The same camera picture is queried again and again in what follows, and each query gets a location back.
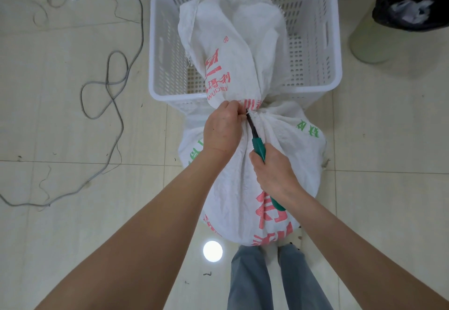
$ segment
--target hand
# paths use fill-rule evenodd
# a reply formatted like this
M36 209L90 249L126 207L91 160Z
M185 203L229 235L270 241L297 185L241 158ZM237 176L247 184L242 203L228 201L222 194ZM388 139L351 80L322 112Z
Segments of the hand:
M291 168L290 160L270 143L266 143L265 148L265 163L254 151L250 153L250 160L261 188L282 204L286 194L303 192L304 189Z
M204 126L204 152L222 157L226 163L242 138L246 110L238 101L224 101L209 116Z

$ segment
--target tile floor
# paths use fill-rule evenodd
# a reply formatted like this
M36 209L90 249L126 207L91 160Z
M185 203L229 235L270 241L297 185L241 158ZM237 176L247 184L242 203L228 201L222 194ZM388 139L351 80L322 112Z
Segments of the tile floor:
M104 79L111 50L131 57L138 47L138 3L117 1L117 7L114 0L79 0L52 8L46 0L2 0L0 193L10 200L43 202L43 189L50 197L72 191L106 161L119 131L117 116L109 109L99 121L87 120L79 89L87 80ZM142 1L148 35L149 0ZM307 111L329 144L317 198L449 298L449 32L416 35L390 62L360 63L347 38L371 1L339 0L344 76ZM111 80L122 76L123 66L113 58ZM43 211L0 204L0 310L34 308L181 171L182 116L151 99L147 70L148 38L117 99L125 122L120 167ZM106 99L103 89L89 89L87 111L98 113ZM114 154L111 163L119 162ZM216 238L224 255L212 264L201 254L211 238L199 223L166 309L226 308L237 245ZM333 307L359 309L307 234L303 250ZM286 309L274 259L268 269L275 308Z

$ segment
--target black trash bag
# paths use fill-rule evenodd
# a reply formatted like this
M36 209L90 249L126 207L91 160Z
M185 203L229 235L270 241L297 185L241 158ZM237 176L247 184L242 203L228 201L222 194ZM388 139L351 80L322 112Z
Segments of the black trash bag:
M430 31L449 26L449 0L376 0L373 19L407 31Z

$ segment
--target forearm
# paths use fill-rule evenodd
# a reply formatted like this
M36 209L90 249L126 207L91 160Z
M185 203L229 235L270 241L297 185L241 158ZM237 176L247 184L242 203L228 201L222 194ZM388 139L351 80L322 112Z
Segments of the forearm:
M225 164L213 154L199 154L38 309L162 309L207 194Z
M369 244L303 190L282 205L312 241L364 310L449 309L449 302Z

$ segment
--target leg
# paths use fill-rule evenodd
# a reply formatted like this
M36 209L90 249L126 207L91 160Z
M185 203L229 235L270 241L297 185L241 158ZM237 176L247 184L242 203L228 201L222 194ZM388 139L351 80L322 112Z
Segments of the leg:
M282 283L289 310L332 310L321 286L307 265L304 253L293 244L279 247Z
M270 276L258 246L240 246L231 263L228 310L273 310Z

